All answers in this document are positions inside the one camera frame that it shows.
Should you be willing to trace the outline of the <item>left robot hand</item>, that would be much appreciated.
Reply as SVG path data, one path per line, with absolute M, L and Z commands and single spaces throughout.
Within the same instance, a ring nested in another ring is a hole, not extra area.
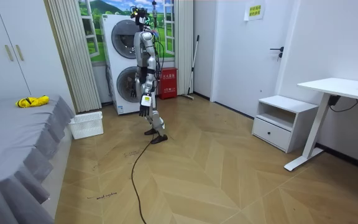
M 146 117 L 150 114 L 152 108 L 152 95 L 150 93 L 144 93 L 140 100 L 139 116 Z

